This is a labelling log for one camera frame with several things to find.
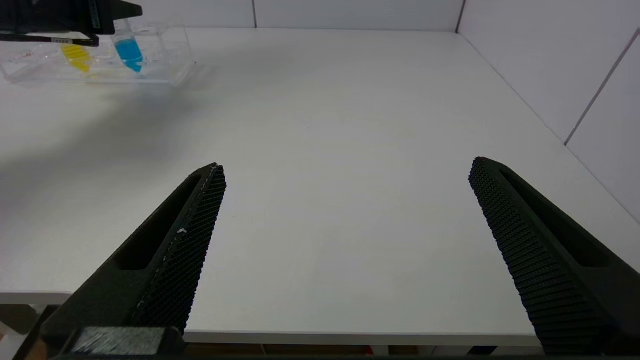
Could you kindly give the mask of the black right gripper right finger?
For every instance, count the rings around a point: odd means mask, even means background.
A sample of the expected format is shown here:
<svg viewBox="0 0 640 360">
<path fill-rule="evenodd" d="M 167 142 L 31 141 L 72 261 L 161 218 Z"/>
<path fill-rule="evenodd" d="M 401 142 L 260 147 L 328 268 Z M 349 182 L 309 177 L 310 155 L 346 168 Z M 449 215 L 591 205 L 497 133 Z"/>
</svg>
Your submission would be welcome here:
<svg viewBox="0 0 640 360">
<path fill-rule="evenodd" d="M 468 181 L 543 350 L 637 352 L 639 273 L 504 164 Z"/>
</svg>

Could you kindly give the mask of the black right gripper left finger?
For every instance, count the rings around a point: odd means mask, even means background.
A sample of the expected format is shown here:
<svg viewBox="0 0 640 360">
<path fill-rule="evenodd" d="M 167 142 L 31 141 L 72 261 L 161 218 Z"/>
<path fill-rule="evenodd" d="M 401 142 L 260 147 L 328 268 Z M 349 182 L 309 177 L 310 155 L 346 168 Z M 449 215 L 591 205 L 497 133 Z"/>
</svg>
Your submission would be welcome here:
<svg viewBox="0 0 640 360">
<path fill-rule="evenodd" d="M 224 167 L 190 174 L 42 325 L 61 347 L 87 327 L 184 332 L 226 193 Z"/>
</svg>

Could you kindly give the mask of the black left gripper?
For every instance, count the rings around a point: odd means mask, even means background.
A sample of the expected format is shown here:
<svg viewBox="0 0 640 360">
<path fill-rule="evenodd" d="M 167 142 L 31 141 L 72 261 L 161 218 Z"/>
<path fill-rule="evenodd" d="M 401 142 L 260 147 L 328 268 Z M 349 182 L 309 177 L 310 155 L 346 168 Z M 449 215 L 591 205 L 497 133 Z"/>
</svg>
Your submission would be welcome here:
<svg viewBox="0 0 640 360">
<path fill-rule="evenodd" d="M 96 48 L 98 35 L 114 35 L 117 21 L 143 14 L 125 0 L 2 0 L 0 40 Z"/>
</svg>

